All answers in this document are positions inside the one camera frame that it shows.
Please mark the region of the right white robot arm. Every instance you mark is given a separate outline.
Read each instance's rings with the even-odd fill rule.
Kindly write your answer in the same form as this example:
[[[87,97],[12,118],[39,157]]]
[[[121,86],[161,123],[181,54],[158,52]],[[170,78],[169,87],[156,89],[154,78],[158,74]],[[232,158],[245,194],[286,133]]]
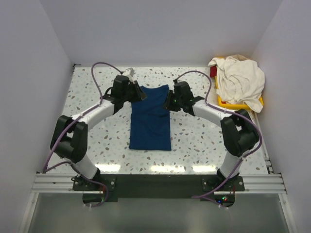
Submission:
[[[262,144],[262,135],[245,109],[232,112],[210,104],[203,97],[195,97],[187,82],[174,82],[164,108],[174,112],[182,110],[221,128],[226,155],[217,170],[216,184],[223,191],[233,186],[233,178],[239,174],[243,158],[258,150]]]

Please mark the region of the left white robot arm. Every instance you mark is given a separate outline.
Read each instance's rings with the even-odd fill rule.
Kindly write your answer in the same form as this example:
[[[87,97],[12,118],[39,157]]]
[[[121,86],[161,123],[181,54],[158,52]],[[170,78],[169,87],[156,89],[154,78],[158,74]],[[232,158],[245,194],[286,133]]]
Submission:
[[[146,97],[137,81],[130,80],[129,76],[116,76],[112,87],[101,95],[98,103],[79,114],[58,118],[49,157],[56,153],[64,158],[78,174],[84,176],[85,187],[89,190],[98,189],[101,184],[100,171],[86,155],[88,132],[104,119],[116,114],[125,102],[138,102]]]

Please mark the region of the blue mickey t shirt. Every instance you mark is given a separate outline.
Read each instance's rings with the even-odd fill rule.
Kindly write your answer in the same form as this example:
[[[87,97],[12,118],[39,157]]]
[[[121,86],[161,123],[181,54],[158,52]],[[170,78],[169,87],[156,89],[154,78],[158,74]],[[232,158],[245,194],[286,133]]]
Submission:
[[[131,150],[171,151],[170,111],[163,108],[169,86],[141,87],[147,98],[131,105]]]

